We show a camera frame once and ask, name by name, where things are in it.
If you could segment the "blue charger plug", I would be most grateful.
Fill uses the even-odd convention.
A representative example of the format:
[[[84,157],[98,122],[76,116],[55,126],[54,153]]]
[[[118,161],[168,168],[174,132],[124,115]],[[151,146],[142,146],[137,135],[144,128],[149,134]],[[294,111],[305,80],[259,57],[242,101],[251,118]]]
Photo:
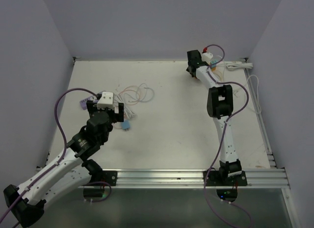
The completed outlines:
[[[124,120],[122,123],[121,123],[121,129],[124,130],[124,131],[128,131],[130,130],[131,126],[130,126],[130,122],[129,120]]]

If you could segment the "purple power strip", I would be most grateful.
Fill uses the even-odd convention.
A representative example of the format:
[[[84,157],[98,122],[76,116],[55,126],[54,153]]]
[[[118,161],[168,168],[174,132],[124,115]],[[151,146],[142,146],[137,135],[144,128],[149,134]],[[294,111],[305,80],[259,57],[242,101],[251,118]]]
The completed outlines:
[[[87,109],[87,102],[88,101],[91,101],[92,103],[97,103],[99,100],[98,99],[99,96],[100,96],[100,94],[97,94],[96,96],[90,96],[90,97],[87,97],[87,98],[81,100],[79,103],[80,103],[82,110]]]

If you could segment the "orange power strip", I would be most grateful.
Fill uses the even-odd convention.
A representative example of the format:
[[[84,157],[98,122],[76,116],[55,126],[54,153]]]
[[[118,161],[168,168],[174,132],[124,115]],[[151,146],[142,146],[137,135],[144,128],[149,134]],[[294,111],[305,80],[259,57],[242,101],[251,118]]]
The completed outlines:
[[[208,66],[201,66],[199,68],[196,69],[195,71],[195,77],[197,79],[202,79],[204,77],[213,77],[216,80],[221,80],[222,76],[221,76],[221,72],[218,69],[211,69]]]

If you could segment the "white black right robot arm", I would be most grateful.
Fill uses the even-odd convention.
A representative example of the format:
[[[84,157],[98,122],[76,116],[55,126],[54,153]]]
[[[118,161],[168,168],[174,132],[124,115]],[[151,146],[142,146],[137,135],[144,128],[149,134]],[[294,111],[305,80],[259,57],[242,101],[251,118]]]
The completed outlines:
[[[232,86],[217,79],[198,50],[187,52],[187,63],[186,70],[208,89],[207,112],[213,118],[219,139],[218,178],[222,184],[230,185],[242,173],[231,128],[230,117],[234,110]]]

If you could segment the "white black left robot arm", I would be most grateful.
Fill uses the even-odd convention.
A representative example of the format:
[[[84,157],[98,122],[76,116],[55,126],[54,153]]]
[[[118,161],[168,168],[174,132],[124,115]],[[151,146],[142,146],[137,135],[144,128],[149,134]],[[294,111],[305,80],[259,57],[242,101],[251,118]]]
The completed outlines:
[[[101,182],[101,167],[91,159],[109,138],[113,130],[113,123],[124,121],[124,104],[118,103],[118,112],[115,112],[113,104],[101,104],[100,101],[87,102],[89,120],[79,133],[65,143],[65,149],[39,173],[28,181],[15,186],[7,186],[3,193],[8,207],[18,223],[27,228],[35,224],[44,214],[44,206],[48,204],[57,192],[52,190],[67,173],[72,170],[79,173],[76,185],[97,185]]]

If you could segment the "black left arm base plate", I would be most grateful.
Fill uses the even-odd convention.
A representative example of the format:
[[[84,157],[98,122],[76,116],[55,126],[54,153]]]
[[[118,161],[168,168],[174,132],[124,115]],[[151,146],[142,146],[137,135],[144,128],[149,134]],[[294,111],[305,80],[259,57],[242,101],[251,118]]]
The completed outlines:
[[[116,182],[118,179],[118,172],[115,170],[100,170],[98,172],[93,172],[90,175],[90,178],[86,182],[92,183],[92,182],[107,182],[110,186],[116,186]]]

